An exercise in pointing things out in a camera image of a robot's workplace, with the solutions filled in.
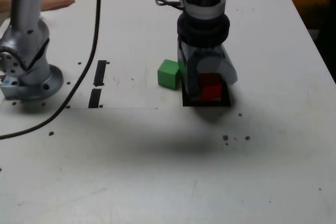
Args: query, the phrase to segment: red cube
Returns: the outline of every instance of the red cube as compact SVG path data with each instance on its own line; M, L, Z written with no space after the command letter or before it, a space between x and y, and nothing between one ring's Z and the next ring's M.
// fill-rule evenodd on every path
M222 98L223 81L219 73L200 74L198 85L202 101L220 100Z

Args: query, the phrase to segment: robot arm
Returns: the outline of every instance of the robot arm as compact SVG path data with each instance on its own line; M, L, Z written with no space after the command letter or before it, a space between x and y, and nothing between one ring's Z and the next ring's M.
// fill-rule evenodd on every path
M0 40L1 90L6 99L41 100L63 84L61 71L49 65L49 29L40 18L41 0L12 0L11 21Z
M226 0L156 0L156 3L183 10L177 21L177 50L188 95L191 98L199 96L198 81L203 73L218 73L224 82L234 84L237 72L222 45L230 27L224 14Z

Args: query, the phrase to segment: finger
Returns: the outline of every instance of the finger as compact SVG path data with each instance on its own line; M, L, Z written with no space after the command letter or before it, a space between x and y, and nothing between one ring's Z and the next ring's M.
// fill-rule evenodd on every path
M49 9L62 8L72 5L75 0L52 0L50 1Z

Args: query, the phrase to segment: green cube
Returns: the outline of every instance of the green cube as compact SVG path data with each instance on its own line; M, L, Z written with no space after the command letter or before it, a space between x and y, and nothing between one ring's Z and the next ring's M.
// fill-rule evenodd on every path
M181 80L179 64L172 60L164 60L157 75L159 85L169 89L177 89Z

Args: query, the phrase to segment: table surface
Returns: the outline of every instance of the table surface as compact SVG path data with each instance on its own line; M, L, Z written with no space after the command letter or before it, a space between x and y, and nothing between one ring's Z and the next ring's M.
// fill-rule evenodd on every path
M42 13L49 63L71 84L45 106L3 101L1 134L65 99L90 54L95 4ZM101 7L96 57L71 108L0 141L1 224L334 223L336 87L291 0L227 0L238 82L226 109L184 108L180 91L157 85L163 59L177 59L179 11L154 0ZM103 108L88 109L98 60L111 62Z

